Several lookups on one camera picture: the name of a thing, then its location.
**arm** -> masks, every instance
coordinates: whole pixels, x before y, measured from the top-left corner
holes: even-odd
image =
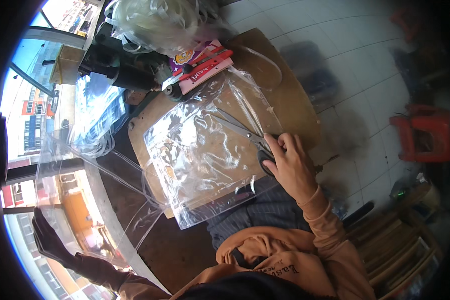
[[[38,252],[59,262],[64,268],[73,270],[92,284],[101,285],[118,292],[124,299],[168,299],[170,295],[162,291],[148,279],[129,272],[121,272],[108,261],[77,253],[71,255],[39,208],[34,209],[31,220],[33,237]]]
[[[312,173],[313,163],[303,151],[298,135],[284,133],[275,140],[266,134],[265,139],[276,164],[270,160],[263,164],[303,210],[303,216],[315,234],[313,243],[318,249],[318,257],[339,298],[374,299],[359,253],[346,240],[342,222],[332,213],[331,203],[317,185],[315,173]]]

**gloved hand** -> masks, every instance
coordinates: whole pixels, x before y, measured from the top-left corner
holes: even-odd
[[[42,210],[38,207],[33,210],[31,224],[38,253],[59,262],[67,269],[77,271],[79,259],[68,252],[55,230],[48,224]]]
[[[264,138],[275,157],[275,164],[270,160],[264,160],[263,165],[296,201],[310,200],[318,185],[315,181],[313,162],[303,150],[299,136],[283,133],[276,140],[272,135],[265,134]]]

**red plastic stool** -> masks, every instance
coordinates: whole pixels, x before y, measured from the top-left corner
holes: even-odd
[[[390,117],[390,124],[397,126],[405,161],[444,162],[450,160],[450,111],[429,106],[410,104],[405,106],[408,117]],[[417,150],[414,136],[420,130],[431,135],[430,152]]]

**scissors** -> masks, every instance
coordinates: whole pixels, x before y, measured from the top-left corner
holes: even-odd
[[[274,177],[273,173],[265,167],[262,163],[264,160],[271,160],[275,163],[275,158],[272,152],[268,149],[268,143],[265,141],[263,137],[260,137],[248,130],[245,126],[243,126],[242,123],[240,123],[237,119],[230,116],[225,111],[217,108],[217,111],[222,114],[222,116],[225,118],[221,119],[219,117],[213,116],[212,117],[219,123],[221,123],[223,126],[225,126],[228,129],[233,130],[237,134],[246,137],[248,140],[250,140],[255,146],[257,147],[257,159],[258,163],[260,164],[260,168],[267,174],[268,176]]]

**orange sweatshirt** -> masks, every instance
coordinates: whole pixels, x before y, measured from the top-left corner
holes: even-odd
[[[375,299],[367,273],[354,245],[345,240],[342,222],[318,187],[306,202],[297,202],[313,234],[300,229],[250,227],[227,238],[217,250],[218,265],[201,272],[172,297],[149,280],[115,270],[107,261],[77,254],[78,273],[91,283],[118,292],[122,299],[176,299],[193,285],[212,282],[236,272],[265,272],[290,280],[304,290],[340,299]],[[240,267],[232,251],[237,248],[251,264],[268,257],[253,270]]]

